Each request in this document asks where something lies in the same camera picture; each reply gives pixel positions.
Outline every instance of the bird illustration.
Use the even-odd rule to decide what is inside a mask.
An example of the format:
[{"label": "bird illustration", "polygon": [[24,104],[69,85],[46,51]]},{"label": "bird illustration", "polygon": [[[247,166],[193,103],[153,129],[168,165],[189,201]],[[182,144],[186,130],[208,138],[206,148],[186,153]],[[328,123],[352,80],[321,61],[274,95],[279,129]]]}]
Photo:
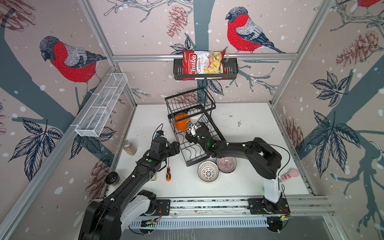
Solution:
[{"label": "bird illustration", "polygon": [[83,97],[86,93],[92,93],[88,90],[88,80],[93,75],[101,81],[96,74],[96,68],[102,60],[107,58],[100,54],[91,53],[84,48],[72,47],[53,36],[47,36],[41,41],[40,51],[44,61],[49,59],[66,79],[76,83],[87,83]]},{"label": "bird illustration", "polygon": [[254,24],[245,7],[232,8],[225,19],[228,20],[228,41],[237,49],[236,53],[239,51],[252,53],[255,49],[260,48],[269,48],[278,53],[284,53],[274,46],[259,26]]},{"label": "bird illustration", "polygon": [[[339,3],[339,5],[342,5],[342,4],[344,4],[344,3],[346,3],[346,2],[349,2],[349,1],[351,1],[351,0],[345,0],[345,1],[341,2],[341,3]],[[378,2],[381,1],[381,0],[354,0],[354,1],[357,2],[357,4],[358,4],[358,6],[356,7],[356,9],[357,9],[358,7],[365,7],[365,8],[367,9],[367,13],[364,14],[364,16],[363,16],[363,17],[365,17],[366,15],[371,15],[371,14],[372,14],[372,12],[369,12],[369,11],[368,11],[368,8],[369,8],[370,6],[372,6],[372,5],[374,5],[375,3],[378,3]],[[351,16],[354,16],[354,12],[356,11],[356,9],[353,10],[353,12],[350,14]]]}]

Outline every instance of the white table surface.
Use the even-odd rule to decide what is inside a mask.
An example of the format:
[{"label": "white table surface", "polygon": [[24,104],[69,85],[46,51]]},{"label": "white table surface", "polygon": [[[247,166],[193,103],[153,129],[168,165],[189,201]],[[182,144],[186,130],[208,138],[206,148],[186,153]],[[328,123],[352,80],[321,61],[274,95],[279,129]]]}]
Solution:
[{"label": "white table surface", "polygon": [[[175,136],[169,124],[166,105],[138,105],[135,111],[127,139],[134,143],[137,152],[134,156],[122,151],[116,172],[121,184],[136,166],[151,145],[151,138],[156,127],[164,124],[163,131],[169,142]],[[212,111],[212,119],[228,142],[247,142],[255,137],[265,142],[288,149],[267,103],[222,103]],[[282,156],[281,165],[288,161],[288,154],[283,149],[272,146]],[[157,173],[157,180],[147,182],[142,189],[154,192],[157,197],[229,197],[263,195],[263,178],[257,174],[247,159],[236,158],[237,167],[229,174],[220,172],[212,183],[203,182],[197,168],[200,163],[187,167],[182,154],[169,158],[171,181],[166,181],[166,169]],[[283,175],[291,168],[297,168],[291,158],[283,169]],[[118,186],[111,186],[108,195]],[[284,182],[285,194],[308,194],[301,177],[293,177]]]}]

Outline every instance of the white mesh shelf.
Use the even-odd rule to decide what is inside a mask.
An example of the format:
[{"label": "white mesh shelf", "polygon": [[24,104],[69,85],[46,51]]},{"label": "white mesh shelf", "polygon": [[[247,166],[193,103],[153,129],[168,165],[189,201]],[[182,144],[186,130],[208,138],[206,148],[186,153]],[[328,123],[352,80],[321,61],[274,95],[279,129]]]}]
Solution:
[{"label": "white mesh shelf", "polygon": [[75,131],[80,136],[100,136],[126,83],[127,76],[124,73],[112,73],[109,76],[108,81],[98,93],[92,106],[76,127]]}]

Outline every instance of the wallpaper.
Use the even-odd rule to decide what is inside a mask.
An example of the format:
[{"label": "wallpaper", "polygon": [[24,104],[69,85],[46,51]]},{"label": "wallpaper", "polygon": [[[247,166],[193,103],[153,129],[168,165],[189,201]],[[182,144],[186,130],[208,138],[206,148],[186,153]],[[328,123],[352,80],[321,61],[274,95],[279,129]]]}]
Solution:
[{"label": "wallpaper", "polygon": [[235,80],[176,81],[173,62],[119,63],[136,101],[164,103],[164,98],[205,87],[216,102],[269,101],[291,61],[239,61]]},{"label": "wallpaper", "polygon": [[[228,53],[297,52],[321,0],[92,0],[115,55],[165,54],[189,37],[195,50]],[[236,27],[257,28],[256,35]]]},{"label": "wallpaper", "polygon": [[15,230],[13,240],[77,239],[88,204],[104,197],[105,176],[120,150],[132,111],[122,94],[100,137],[77,136],[73,140],[72,148],[64,154]]},{"label": "wallpaper", "polygon": [[384,238],[383,13],[337,0],[276,106],[350,239]]},{"label": "wallpaper", "polygon": [[76,1],[0,5],[3,220],[110,66]]}]

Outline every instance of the orange pot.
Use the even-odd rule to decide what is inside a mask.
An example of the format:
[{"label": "orange pot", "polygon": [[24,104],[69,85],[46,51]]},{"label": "orange pot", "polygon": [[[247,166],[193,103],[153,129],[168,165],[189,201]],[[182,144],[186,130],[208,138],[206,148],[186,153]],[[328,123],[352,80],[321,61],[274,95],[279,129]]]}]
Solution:
[{"label": "orange pot", "polygon": [[179,113],[175,116],[175,126],[179,131],[184,131],[188,129],[187,122],[189,121],[189,118],[176,122],[178,119],[185,117],[187,117],[187,114],[185,113]]}]

